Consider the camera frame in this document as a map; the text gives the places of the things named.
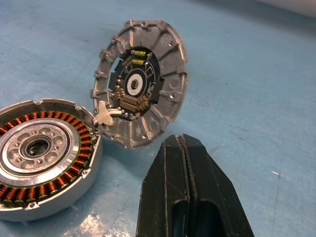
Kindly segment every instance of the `central hole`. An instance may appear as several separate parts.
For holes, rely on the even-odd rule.
[[[47,151],[47,148],[48,142],[44,139],[40,139],[31,142],[26,148],[26,153],[29,156],[37,157],[44,154]]]
[[[131,87],[132,87],[133,90],[135,90],[138,87],[138,80],[132,81]]]

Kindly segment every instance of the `black plastic jaw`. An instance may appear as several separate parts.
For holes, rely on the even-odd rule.
[[[137,237],[253,237],[235,189],[188,135],[161,145],[141,192]]]

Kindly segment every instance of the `blue table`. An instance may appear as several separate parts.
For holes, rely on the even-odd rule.
[[[183,38],[190,81],[177,121],[135,152],[104,139],[89,193],[42,220],[1,221],[1,236],[134,236],[162,140],[187,133],[232,180],[257,237],[315,237],[315,20],[249,1],[3,0],[0,107],[57,97],[93,110],[98,54],[129,19],[164,19]]]

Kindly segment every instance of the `white plastic clip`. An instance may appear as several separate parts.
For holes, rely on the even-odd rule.
[[[113,126],[114,121],[111,115],[109,114],[107,108],[105,107],[105,101],[99,101],[99,113],[96,115],[96,120],[99,125],[105,124],[108,126]]]

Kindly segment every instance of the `copper coil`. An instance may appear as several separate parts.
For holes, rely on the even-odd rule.
[[[54,184],[54,182],[49,182],[48,186],[49,186],[50,192],[53,192],[53,191],[57,190],[56,185]]]
[[[89,154],[87,154],[87,153],[80,153],[79,154],[79,158],[83,158],[83,159],[89,159]]]
[[[0,189],[0,198],[2,198],[5,195],[6,191],[8,191],[8,189],[9,189],[8,186],[3,186]]]
[[[91,147],[90,146],[82,146],[81,147],[81,151],[82,152],[90,152],[91,151]]]
[[[57,182],[58,182],[60,187],[62,187],[66,184],[65,180],[62,177],[58,177]]]
[[[19,201],[24,200],[25,194],[26,194],[26,189],[20,189],[20,192],[18,193],[18,196],[16,197],[16,199]]]
[[[68,115],[69,115],[69,114],[63,114],[60,119],[61,119],[61,120],[66,120],[66,119],[68,118]]]
[[[21,120],[20,118],[16,118],[15,121],[17,122],[17,124],[23,123],[23,120]]]
[[[33,119],[38,119],[39,115],[38,115],[38,113],[34,112],[34,113],[32,113],[32,117],[33,117]]]
[[[48,118],[54,117],[54,111],[49,111],[47,117]]]
[[[70,116],[68,117],[68,119],[66,120],[66,122],[71,122],[71,121],[74,120],[74,119],[75,119],[75,117],[72,116],[72,115],[70,115]]]
[[[81,130],[79,131],[79,135],[83,135],[83,134],[85,134],[85,133],[87,133],[87,132],[89,132],[89,131],[84,127],[83,129],[81,129]]]
[[[35,196],[36,196],[36,189],[35,187],[31,187],[28,194],[28,199],[35,199]]]
[[[78,174],[81,169],[78,166],[73,165],[70,167],[70,170]]]
[[[45,189],[44,184],[42,184],[39,187],[39,196],[44,196],[44,195],[46,195],[46,189]]]
[[[6,195],[6,200],[12,200],[16,195],[17,190],[15,188],[11,189],[10,192]]]
[[[91,146],[91,141],[90,140],[84,140],[84,141],[81,141],[81,144],[82,145]]]
[[[62,114],[63,114],[62,112],[56,112],[54,118],[55,118],[55,119],[59,119]]]
[[[75,177],[72,173],[70,173],[70,172],[68,172],[68,171],[65,172],[65,176],[66,176],[69,180],[72,180],[72,179]]]
[[[75,163],[78,164],[78,165],[84,166],[85,163],[86,163],[86,161],[85,161],[85,160],[82,160],[82,159],[76,159]]]
[[[5,127],[0,127],[1,134],[5,134],[6,132],[8,132],[8,129],[6,129]]]
[[[29,115],[24,115],[24,120],[25,121],[30,121],[31,120],[31,117]]]
[[[77,129],[77,130],[80,130],[80,129],[82,129],[82,128],[84,128],[85,127],[85,125],[81,122],[81,123],[79,123],[77,126],[75,126],[75,128]]]
[[[78,125],[80,122],[81,122],[81,121],[77,118],[77,119],[75,119],[73,122],[71,122],[71,125],[75,127],[75,126]]]
[[[81,137],[81,140],[91,139],[90,134],[83,134],[80,137]]]
[[[45,118],[47,116],[47,113],[45,112],[45,111],[42,111],[41,113],[40,113],[40,117],[41,118]]]
[[[14,124],[14,122],[8,122],[8,123],[6,124],[6,126],[7,126],[9,129],[11,129],[11,128],[14,128],[14,127],[15,127],[15,124]]]

